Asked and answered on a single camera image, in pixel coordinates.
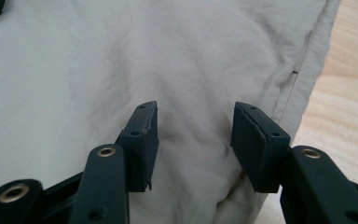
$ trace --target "brass grommet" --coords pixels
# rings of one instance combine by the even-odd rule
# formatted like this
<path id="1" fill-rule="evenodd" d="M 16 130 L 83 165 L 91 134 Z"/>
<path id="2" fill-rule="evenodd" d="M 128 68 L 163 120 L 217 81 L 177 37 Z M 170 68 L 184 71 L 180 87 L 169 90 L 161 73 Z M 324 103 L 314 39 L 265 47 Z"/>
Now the brass grommet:
<path id="1" fill-rule="evenodd" d="M 0 195 L 0 203 L 12 203 L 28 193 L 30 187 L 25 184 L 18 184 L 6 189 Z"/>
<path id="2" fill-rule="evenodd" d="M 304 156 L 313 158 L 313 159 L 320 159 L 321 154 L 313 149 L 305 148 L 302 150 Z"/>
<path id="3" fill-rule="evenodd" d="M 104 147 L 98 151 L 98 156 L 108 157 L 116 153 L 116 150 L 113 147 Z"/>

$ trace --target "gray fabric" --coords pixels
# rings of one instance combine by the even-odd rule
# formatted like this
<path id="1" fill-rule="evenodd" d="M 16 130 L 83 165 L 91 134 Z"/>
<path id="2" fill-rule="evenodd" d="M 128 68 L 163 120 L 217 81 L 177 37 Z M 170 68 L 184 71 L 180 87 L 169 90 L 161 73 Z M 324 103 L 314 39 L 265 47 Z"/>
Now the gray fabric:
<path id="1" fill-rule="evenodd" d="M 294 136 L 337 4 L 7 1 L 0 185 L 46 188 L 80 172 L 138 104 L 156 100 L 153 190 L 130 194 L 131 222 L 252 222 L 265 196 L 229 146 L 234 103 L 257 105 Z"/>

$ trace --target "wooden table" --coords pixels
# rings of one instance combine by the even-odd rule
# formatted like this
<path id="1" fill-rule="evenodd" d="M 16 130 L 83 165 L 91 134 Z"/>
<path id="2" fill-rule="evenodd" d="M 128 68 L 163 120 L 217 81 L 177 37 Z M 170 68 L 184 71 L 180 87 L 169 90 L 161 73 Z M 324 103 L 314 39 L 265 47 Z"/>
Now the wooden table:
<path id="1" fill-rule="evenodd" d="M 324 70 L 293 146 L 325 151 L 358 183 L 358 1 L 341 0 Z M 280 195 L 270 194 L 255 223 L 284 223 Z"/>

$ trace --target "wrinkled cloth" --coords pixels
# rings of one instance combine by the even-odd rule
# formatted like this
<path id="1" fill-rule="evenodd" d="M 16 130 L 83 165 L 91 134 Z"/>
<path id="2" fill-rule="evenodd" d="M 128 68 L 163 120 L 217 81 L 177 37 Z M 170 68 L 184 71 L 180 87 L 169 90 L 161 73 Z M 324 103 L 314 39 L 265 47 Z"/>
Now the wrinkled cloth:
<path id="1" fill-rule="evenodd" d="M 0 186 L 81 172 L 133 109 L 158 102 L 153 189 L 131 223 L 253 222 L 229 145 L 235 102 L 292 137 L 323 68 L 338 0 L 7 1 L 0 15 Z"/>

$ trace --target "screw hole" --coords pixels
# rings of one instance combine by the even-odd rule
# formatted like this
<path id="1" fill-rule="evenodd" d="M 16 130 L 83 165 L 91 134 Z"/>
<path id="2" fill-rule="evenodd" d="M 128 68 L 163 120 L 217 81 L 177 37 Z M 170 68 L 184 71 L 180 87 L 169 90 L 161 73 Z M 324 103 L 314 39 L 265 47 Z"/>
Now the screw hole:
<path id="1" fill-rule="evenodd" d="M 348 211 L 345 213 L 345 216 L 350 220 L 358 223 L 358 212 L 355 211 Z"/>
<path id="2" fill-rule="evenodd" d="M 98 156 L 108 157 L 116 153 L 116 150 L 112 147 L 104 147 L 98 151 Z"/>
<path id="3" fill-rule="evenodd" d="M 11 186 L 0 195 L 0 203 L 16 202 L 18 199 L 27 194 L 29 189 L 30 188 L 25 184 Z"/>
<path id="4" fill-rule="evenodd" d="M 98 221 L 106 217 L 107 209 L 104 206 L 98 206 L 89 211 L 89 220 Z"/>
<path id="5" fill-rule="evenodd" d="M 313 159 L 319 159 L 321 158 L 321 154 L 319 154 L 319 152 L 312 150 L 312 149 L 303 149 L 302 150 L 304 156 L 309 157 L 309 158 L 313 158 Z"/>

